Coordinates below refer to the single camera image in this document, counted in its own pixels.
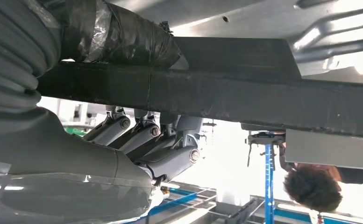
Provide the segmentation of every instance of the person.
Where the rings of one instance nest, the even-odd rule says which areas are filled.
[[[287,171],[284,189],[292,200],[318,212],[332,212],[342,201],[338,182],[363,184],[363,169],[331,165],[285,163],[280,153],[281,167]]]

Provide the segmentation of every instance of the metal plate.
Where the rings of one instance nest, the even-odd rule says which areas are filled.
[[[322,74],[330,70],[345,74],[341,69],[356,66],[358,72],[347,73],[347,79],[329,79],[362,82],[360,73],[363,74],[363,1],[112,2],[155,22],[169,21],[175,36],[283,38],[293,49],[302,76]],[[321,76],[320,80],[327,80],[327,76]]]

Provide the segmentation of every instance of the gray metal panel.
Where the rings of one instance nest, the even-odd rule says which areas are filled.
[[[286,160],[363,168],[363,138],[287,130]]]

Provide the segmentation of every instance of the bolt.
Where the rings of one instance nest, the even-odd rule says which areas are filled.
[[[191,153],[191,162],[196,162],[196,161],[198,161],[198,159],[199,159],[199,152],[194,150]]]
[[[121,122],[121,127],[122,129],[127,129],[130,125],[130,120],[129,119],[124,119],[122,122]]]
[[[151,129],[151,136],[152,137],[157,137],[159,135],[159,128],[158,127],[153,127]]]

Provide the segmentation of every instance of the silver metal sheet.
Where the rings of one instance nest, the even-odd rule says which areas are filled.
[[[327,80],[328,71],[357,66],[357,73],[349,73],[346,79],[363,82],[363,0],[110,2],[155,22],[168,21],[175,36],[283,38],[294,51],[304,78],[324,74],[320,79]],[[342,77],[329,79],[345,81]]]
[[[287,130],[286,161],[363,168],[363,138]]]

